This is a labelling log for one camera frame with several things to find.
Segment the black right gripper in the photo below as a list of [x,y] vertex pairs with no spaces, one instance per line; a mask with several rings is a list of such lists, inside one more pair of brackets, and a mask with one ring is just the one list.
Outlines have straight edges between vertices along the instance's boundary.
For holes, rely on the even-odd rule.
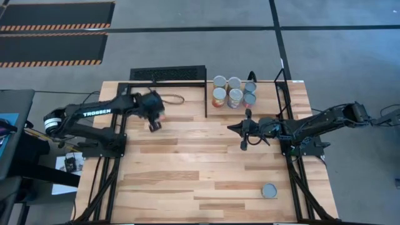
[[257,145],[261,141],[264,141],[267,145],[270,145],[268,139],[276,139],[282,133],[281,123],[273,118],[265,117],[260,119],[258,122],[252,120],[252,111],[250,109],[245,110],[245,120],[239,124],[230,125],[231,131],[238,133],[242,137],[240,148],[242,151],[246,151],[248,144]]

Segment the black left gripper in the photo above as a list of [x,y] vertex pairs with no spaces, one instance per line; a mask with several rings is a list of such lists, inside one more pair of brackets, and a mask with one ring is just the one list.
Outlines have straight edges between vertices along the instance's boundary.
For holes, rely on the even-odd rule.
[[149,130],[153,133],[161,129],[161,118],[164,116],[164,104],[156,91],[150,91],[136,98],[136,115],[149,121]]

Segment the short sliced carrots tin can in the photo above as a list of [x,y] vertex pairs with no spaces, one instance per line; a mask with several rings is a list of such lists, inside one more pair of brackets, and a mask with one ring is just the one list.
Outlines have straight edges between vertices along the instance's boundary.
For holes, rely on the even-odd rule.
[[253,93],[248,92],[243,96],[242,104],[245,108],[252,108],[255,103],[256,103],[256,96]]

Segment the blue labelled tin can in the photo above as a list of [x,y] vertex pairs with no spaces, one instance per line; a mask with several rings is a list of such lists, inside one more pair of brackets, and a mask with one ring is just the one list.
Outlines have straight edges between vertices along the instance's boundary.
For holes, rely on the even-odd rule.
[[240,89],[231,89],[227,105],[230,108],[238,108],[243,98],[243,92]]

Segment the orange labelled tin can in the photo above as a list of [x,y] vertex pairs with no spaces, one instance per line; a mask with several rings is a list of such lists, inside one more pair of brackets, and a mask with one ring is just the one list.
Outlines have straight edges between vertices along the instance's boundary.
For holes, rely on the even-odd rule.
[[215,108],[220,108],[224,105],[226,100],[226,90],[221,87],[217,87],[212,92],[212,105]]

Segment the tall peaches tin can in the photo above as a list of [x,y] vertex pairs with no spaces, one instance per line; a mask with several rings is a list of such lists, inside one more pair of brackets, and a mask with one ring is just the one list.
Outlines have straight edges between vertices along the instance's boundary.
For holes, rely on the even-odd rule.
[[232,89],[239,89],[241,87],[241,80],[238,77],[230,77],[227,80],[227,92]]
[[256,83],[253,81],[248,81],[244,85],[243,93],[244,94],[247,94],[247,93],[254,94],[256,92],[256,89],[257,89]]

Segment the tall corn tin can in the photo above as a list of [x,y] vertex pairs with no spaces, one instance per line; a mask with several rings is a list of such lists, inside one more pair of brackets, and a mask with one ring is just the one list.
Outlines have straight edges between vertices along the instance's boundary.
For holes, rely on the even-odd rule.
[[227,84],[227,80],[226,80],[226,78],[224,76],[218,75],[218,76],[215,76],[213,78],[213,88],[214,89],[216,89],[216,88],[225,89],[226,88],[226,84]]

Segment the grey topped tin can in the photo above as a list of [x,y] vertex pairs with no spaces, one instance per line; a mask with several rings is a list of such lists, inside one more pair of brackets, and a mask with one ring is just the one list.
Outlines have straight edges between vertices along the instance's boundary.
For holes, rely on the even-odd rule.
[[266,183],[261,189],[261,194],[266,199],[275,198],[278,194],[278,190],[274,184]]

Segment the small black device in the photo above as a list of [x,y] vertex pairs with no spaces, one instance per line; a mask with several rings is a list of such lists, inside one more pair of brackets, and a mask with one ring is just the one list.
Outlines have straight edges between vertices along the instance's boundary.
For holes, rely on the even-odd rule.
[[76,158],[69,157],[64,160],[64,166],[67,173],[73,173],[77,170]]

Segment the black hazard striped floor mat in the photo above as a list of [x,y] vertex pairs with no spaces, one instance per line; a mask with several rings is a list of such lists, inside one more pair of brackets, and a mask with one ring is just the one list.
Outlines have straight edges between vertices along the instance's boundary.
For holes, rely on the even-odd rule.
[[0,35],[0,68],[100,65],[107,40],[106,32]]
[[115,2],[78,2],[0,6],[0,31],[108,28],[115,5]]

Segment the white paper sheet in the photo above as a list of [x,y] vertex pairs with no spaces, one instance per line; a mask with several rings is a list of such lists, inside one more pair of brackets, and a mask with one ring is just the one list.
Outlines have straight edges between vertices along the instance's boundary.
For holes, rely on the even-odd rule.
[[[82,157],[81,152],[70,152],[70,153],[67,153],[65,156],[58,156],[56,158],[55,168],[57,170],[66,172],[65,160],[69,159],[69,158],[75,159],[76,169],[72,172],[72,174],[81,176],[83,165],[84,165],[84,159]],[[52,195],[73,193],[73,192],[76,192],[77,190],[78,189],[76,187],[72,187],[72,186],[65,186],[62,184],[53,184],[52,185]]]

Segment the grey side desk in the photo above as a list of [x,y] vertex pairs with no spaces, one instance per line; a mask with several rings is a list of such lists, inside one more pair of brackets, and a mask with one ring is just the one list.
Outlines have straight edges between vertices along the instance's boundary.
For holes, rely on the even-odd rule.
[[0,119],[16,128],[0,147],[0,181],[6,179],[34,97],[33,89],[0,91]]

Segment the black metal rail frame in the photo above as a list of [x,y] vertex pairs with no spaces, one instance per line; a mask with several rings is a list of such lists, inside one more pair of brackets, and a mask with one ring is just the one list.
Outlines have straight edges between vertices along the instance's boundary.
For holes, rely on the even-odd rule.
[[203,88],[204,89],[204,117],[207,114],[207,79],[205,80],[191,80],[191,81],[147,81],[147,83],[133,84],[132,87],[146,87],[146,88]]
[[284,119],[294,119],[294,114],[291,107],[291,98],[288,86],[288,80],[284,68],[278,72],[274,85],[276,89],[277,102],[279,113],[276,115],[280,121]]

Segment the black table support frame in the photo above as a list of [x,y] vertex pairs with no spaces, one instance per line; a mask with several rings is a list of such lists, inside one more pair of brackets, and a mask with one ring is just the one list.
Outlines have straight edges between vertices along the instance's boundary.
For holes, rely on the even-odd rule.
[[[297,223],[310,222],[311,224],[317,224],[325,223],[326,221],[335,221],[336,218],[329,215],[310,192],[308,188],[308,181],[306,177],[304,163],[301,157],[298,156],[296,158],[296,161],[292,162],[291,155],[289,154],[291,150],[291,145],[289,141],[280,141],[280,145],[281,152],[283,153],[287,164],[287,171],[289,174],[289,182]],[[298,189],[300,189],[303,193],[308,218],[303,218]]]
[[[117,87],[117,96],[122,93],[130,93],[131,88],[127,83],[118,84]],[[122,135],[123,142],[122,147],[119,149],[124,150],[126,146],[126,138],[127,135],[124,133],[126,127],[127,116],[122,116],[121,125],[119,127],[118,135]],[[112,115],[111,119],[111,129],[115,131],[117,127],[117,114]],[[83,211],[83,213],[77,217],[66,223],[66,225],[110,225],[111,216],[113,211],[114,197],[116,195],[116,184],[119,172],[119,165],[121,162],[121,154],[114,157],[114,164],[112,165],[112,169],[109,172],[109,164],[111,162],[110,157],[104,158],[104,163],[101,171],[101,178],[99,182],[99,188],[96,195],[93,199],[89,198],[90,203],[88,203],[87,208]],[[106,214],[104,219],[100,219],[101,212],[101,204],[103,202],[104,195],[108,192],[107,204],[106,204]]]

